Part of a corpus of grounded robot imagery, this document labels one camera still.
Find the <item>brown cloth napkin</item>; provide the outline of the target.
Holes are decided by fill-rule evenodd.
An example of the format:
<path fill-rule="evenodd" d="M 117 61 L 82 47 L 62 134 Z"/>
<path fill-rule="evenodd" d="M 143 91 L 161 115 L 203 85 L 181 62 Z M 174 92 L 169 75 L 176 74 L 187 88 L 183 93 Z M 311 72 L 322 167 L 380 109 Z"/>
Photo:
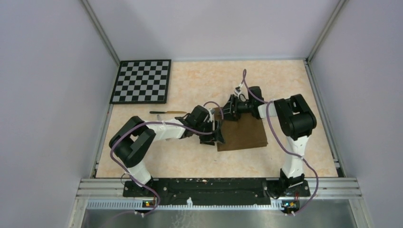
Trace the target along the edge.
<path fill-rule="evenodd" d="M 217 144 L 217 151 L 236 151 L 266 147 L 268 140 L 263 121 L 251 114 L 242 114 L 237 121 L 223 122 L 221 133 L 225 143 Z"/>

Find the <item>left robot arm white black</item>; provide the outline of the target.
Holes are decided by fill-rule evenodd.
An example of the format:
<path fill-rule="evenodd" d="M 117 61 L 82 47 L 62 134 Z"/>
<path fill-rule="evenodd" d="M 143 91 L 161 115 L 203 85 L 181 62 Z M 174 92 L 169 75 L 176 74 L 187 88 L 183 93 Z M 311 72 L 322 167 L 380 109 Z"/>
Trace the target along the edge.
<path fill-rule="evenodd" d="M 222 125 L 223 120 L 214 118 L 213 109 L 201 105 L 183 117 L 168 121 L 144 121 L 133 116 L 110 140 L 110 156 L 135 179 L 134 190 L 140 196 L 147 196 L 152 192 L 152 176 L 143 159 L 153 142 L 197 135 L 201 144 L 224 144 Z"/>

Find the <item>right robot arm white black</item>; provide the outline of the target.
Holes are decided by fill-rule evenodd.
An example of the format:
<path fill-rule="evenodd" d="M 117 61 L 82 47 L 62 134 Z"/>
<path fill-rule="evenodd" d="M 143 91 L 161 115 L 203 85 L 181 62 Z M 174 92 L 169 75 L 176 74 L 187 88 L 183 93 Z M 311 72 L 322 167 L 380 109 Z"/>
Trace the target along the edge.
<path fill-rule="evenodd" d="M 291 196 L 305 180 L 304 154 L 309 137 L 317 126 L 317 119 L 301 94 L 266 102 L 261 96 L 260 87 L 252 86 L 248 89 L 247 99 L 242 100 L 241 95 L 240 90 L 236 89 L 236 93 L 230 96 L 223 108 L 224 119 L 238 121 L 242 114 L 251 114 L 256 119 L 278 118 L 286 136 L 286 145 L 281 146 L 286 152 L 286 160 L 280 169 L 275 189 L 277 194 Z"/>

